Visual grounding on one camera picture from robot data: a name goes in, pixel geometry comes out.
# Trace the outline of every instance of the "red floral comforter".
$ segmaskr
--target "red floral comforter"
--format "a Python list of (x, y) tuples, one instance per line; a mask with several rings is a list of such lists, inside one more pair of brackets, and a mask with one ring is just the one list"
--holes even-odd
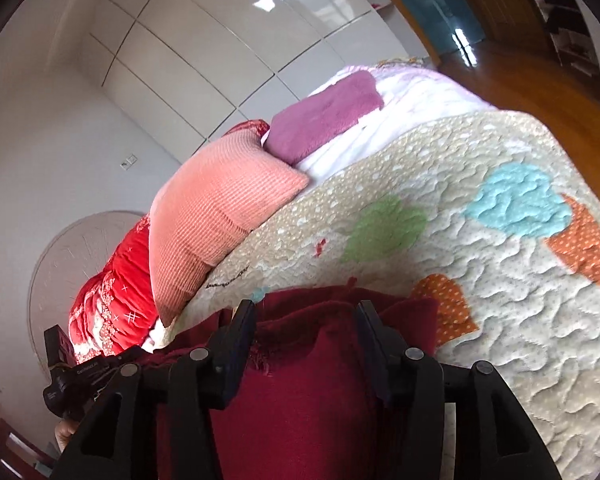
[(69, 338), (77, 361), (116, 355), (142, 344), (157, 317), (149, 277), (147, 215), (75, 298), (69, 314)]

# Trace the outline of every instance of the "wooden door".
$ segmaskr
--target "wooden door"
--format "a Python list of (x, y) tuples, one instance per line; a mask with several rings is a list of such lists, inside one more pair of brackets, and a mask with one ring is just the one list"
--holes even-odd
[(489, 40), (537, 53), (553, 53), (534, 0), (467, 0)]

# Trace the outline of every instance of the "bed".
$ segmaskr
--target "bed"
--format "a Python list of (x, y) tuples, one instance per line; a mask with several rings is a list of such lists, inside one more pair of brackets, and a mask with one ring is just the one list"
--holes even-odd
[[(597, 476), (600, 202), (538, 120), (490, 109), (405, 128), (253, 231), (155, 342), (242, 298), (345, 283), (437, 298), (437, 359), (493, 362), (563, 478)], [(453, 428), (450, 409), (447, 458)]]

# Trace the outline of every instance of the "white blanket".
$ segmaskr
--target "white blanket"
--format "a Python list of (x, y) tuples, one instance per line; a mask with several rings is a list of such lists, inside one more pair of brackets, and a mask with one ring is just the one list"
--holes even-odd
[(344, 67), (312, 95), (358, 70), (367, 70), (374, 76), (384, 107), (363, 116), (358, 124), (296, 165), (312, 180), (303, 194), (351, 164), (379, 152), (411, 128), (443, 117), (494, 109), (445, 75), (400, 64)]

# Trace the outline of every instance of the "wall outlet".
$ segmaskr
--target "wall outlet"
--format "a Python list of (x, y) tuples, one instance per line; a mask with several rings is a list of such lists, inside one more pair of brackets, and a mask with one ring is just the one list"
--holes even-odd
[(120, 168), (126, 171), (129, 168), (131, 168), (137, 161), (138, 158), (132, 153), (120, 163)]

